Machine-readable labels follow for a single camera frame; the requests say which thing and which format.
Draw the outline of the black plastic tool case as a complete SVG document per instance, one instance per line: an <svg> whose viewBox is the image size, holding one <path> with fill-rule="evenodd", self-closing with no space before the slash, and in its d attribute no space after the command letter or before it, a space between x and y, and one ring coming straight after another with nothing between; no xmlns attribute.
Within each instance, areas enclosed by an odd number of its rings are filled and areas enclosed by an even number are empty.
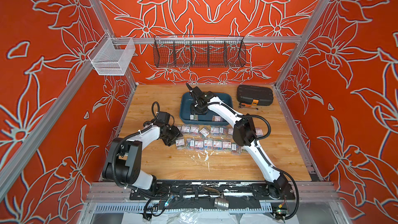
<svg viewBox="0 0 398 224"><path fill-rule="evenodd" d="M237 100L250 105L269 106L273 103L274 95L272 89L268 87L239 85Z"/></svg>

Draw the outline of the eleventh clear paper clip box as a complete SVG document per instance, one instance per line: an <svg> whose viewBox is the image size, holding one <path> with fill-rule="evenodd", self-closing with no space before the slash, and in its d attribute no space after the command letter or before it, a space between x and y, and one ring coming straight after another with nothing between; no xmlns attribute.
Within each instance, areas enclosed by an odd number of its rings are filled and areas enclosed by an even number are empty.
<svg viewBox="0 0 398 224"><path fill-rule="evenodd" d="M210 139L204 140L204 149L213 150L213 140Z"/></svg>

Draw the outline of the orange black ratchet wrench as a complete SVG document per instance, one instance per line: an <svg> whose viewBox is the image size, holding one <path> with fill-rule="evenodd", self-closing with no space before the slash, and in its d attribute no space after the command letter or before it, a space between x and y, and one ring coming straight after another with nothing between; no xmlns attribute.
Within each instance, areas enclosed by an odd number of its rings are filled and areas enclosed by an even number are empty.
<svg viewBox="0 0 398 224"><path fill-rule="evenodd" d="M253 104L246 104L246 103L239 103L238 108L246 108L246 109L251 109L254 111L258 111L258 107L256 105Z"/></svg>

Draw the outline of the thirteenth clear paper clip box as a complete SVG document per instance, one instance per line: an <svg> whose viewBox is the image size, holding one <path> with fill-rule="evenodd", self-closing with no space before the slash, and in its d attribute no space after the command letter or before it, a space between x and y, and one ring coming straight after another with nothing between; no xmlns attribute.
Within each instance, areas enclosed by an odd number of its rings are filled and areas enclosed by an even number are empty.
<svg viewBox="0 0 398 224"><path fill-rule="evenodd" d="M213 150L223 150L221 140L213 140Z"/></svg>

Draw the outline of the sixteenth clear paper clip box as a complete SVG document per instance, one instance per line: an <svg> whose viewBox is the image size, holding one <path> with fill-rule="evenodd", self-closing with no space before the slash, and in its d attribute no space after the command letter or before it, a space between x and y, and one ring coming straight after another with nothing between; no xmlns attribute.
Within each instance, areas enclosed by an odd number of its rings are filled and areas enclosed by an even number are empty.
<svg viewBox="0 0 398 224"><path fill-rule="evenodd" d="M243 146L241 147L241 152L242 153L248 153L247 149L245 147L243 147Z"/></svg>

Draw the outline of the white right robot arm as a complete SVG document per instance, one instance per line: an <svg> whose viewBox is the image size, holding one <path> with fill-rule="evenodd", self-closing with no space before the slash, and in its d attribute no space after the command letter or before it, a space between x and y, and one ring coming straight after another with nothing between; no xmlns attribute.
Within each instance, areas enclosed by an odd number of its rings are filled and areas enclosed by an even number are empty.
<svg viewBox="0 0 398 224"><path fill-rule="evenodd" d="M203 92L199 87L191 87L186 84L189 94L193 98L193 110L195 113L204 114L212 111L226 120L233 128L234 142L244 148L259 167L269 189L269 196L273 199L281 199L287 193L293 194L299 199L296 183L293 177L277 168L262 148L260 141L268 138L271 134L269 122L259 115L242 114L228 106L213 92ZM262 120L267 126L267 132L263 136L256 134L254 119Z"/></svg>

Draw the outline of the silver metal cylinder fitting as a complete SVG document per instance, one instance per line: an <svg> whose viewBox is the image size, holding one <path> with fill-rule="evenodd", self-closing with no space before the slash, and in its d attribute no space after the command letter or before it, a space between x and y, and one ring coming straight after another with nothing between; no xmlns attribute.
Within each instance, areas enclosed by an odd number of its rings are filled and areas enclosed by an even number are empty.
<svg viewBox="0 0 398 224"><path fill-rule="evenodd" d="M214 207L222 211L227 211L229 209L229 201L223 197L215 198Z"/></svg>

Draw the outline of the seventeenth clear paper clip box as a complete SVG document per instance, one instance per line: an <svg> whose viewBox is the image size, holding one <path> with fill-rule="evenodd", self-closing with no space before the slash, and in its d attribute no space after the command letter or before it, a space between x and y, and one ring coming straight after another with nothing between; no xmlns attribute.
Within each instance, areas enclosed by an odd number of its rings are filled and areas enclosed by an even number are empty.
<svg viewBox="0 0 398 224"><path fill-rule="evenodd" d="M186 150L195 149L195 139L186 139Z"/></svg>

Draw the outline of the eighteenth clear paper clip box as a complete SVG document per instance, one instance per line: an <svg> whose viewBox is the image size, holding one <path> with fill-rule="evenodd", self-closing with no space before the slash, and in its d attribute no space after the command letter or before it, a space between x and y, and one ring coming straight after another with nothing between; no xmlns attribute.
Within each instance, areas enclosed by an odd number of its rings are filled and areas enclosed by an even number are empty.
<svg viewBox="0 0 398 224"><path fill-rule="evenodd" d="M175 145L178 150L185 149L185 147L186 147L185 139L184 138L177 139L175 142Z"/></svg>

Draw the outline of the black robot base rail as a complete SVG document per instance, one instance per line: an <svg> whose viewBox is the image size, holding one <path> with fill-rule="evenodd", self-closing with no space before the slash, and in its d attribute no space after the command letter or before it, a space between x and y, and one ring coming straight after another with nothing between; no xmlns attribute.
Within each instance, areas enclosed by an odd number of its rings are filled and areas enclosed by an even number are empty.
<svg viewBox="0 0 398 224"><path fill-rule="evenodd" d="M269 196L266 181L226 180L159 180L155 192L131 190L129 199L141 201L141 212L147 214L183 211L222 211L214 207L215 198L229 201L231 214L269 213L288 216L293 214L296 199L287 193L285 198Z"/></svg>

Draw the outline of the fourteenth clear paper clip box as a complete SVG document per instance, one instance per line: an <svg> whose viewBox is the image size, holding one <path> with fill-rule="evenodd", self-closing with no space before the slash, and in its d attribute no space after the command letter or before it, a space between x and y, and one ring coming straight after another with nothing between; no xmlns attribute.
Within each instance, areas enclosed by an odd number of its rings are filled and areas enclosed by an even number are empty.
<svg viewBox="0 0 398 224"><path fill-rule="evenodd" d="M222 141L222 150L223 151L231 151L232 143L230 141Z"/></svg>

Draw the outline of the twelfth clear paper clip box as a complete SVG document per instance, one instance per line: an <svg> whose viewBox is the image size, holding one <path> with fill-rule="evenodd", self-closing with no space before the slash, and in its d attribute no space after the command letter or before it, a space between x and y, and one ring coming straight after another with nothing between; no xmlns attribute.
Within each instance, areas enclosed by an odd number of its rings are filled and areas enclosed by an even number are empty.
<svg viewBox="0 0 398 224"><path fill-rule="evenodd" d="M195 140L194 141L194 150L199 150L199 151L204 150L204 141L203 140Z"/></svg>

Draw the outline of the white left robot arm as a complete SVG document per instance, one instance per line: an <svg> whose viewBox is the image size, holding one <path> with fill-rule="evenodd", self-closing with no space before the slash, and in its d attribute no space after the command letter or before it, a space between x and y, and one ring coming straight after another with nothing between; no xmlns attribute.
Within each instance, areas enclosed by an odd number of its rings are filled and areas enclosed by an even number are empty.
<svg viewBox="0 0 398 224"><path fill-rule="evenodd" d="M124 138L113 139L102 170L102 178L113 181L118 187L155 192L157 178L141 169L142 152L152 142L162 140L170 147L182 138L173 124L170 113L160 111L158 102L152 104L153 119L146 121L143 129Z"/></svg>

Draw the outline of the fifteenth clear paper clip box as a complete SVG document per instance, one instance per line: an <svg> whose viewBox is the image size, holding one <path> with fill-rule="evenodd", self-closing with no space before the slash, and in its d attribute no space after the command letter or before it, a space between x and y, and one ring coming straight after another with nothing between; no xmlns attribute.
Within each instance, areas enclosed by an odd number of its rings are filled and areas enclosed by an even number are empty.
<svg viewBox="0 0 398 224"><path fill-rule="evenodd" d="M241 147L235 143L231 144L231 154L233 155L240 155L241 154Z"/></svg>

